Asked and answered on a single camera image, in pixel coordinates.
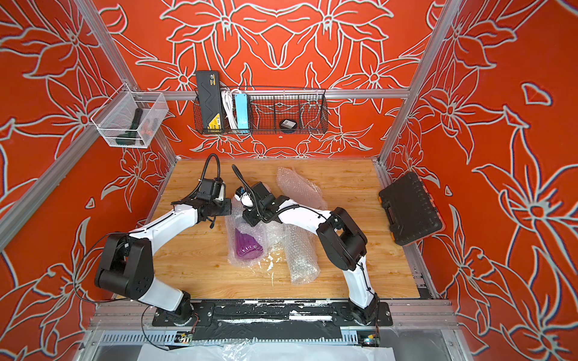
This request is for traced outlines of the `purple glass vase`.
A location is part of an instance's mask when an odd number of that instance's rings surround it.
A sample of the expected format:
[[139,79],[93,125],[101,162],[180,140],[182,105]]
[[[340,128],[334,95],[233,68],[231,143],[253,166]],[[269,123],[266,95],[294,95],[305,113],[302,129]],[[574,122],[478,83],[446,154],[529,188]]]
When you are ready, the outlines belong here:
[[257,240],[249,235],[235,229],[235,254],[239,260],[249,261],[255,260],[262,256],[263,247]]

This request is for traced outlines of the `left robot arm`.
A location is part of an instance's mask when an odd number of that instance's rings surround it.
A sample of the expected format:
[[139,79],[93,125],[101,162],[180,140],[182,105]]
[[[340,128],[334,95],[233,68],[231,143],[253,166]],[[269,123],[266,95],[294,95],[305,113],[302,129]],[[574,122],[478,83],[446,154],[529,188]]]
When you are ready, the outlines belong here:
[[96,271],[95,285],[102,290],[164,311],[176,323],[193,315],[189,293],[158,279],[154,255],[183,231],[231,214],[231,199],[221,177],[218,156],[210,154],[197,186],[172,203],[162,217],[128,233],[112,233],[106,239]]

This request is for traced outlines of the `bubble wrap sheet of vase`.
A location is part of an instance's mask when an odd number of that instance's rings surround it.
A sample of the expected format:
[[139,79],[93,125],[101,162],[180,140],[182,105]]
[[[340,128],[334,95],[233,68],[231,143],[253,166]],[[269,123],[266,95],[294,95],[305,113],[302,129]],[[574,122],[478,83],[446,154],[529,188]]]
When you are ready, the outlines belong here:
[[267,283],[288,281],[283,225],[260,222],[252,227],[243,219],[243,211],[241,202],[233,200],[231,215],[225,217],[228,263],[251,277],[265,278]]

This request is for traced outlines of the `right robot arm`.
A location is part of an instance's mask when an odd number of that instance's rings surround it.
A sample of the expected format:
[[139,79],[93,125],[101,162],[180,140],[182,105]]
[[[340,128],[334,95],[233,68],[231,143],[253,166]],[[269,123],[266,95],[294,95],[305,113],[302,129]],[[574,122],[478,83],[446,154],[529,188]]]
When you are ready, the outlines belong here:
[[232,166],[242,186],[235,198],[244,207],[242,217],[250,226],[277,222],[298,227],[318,236],[328,260],[343,271],[349,290],[349,309],[361,325],[376,323],[380,299],[367,271],[367,236],[343,208],[322,211],[274,196],[261,182],[250,186],[236,165]]

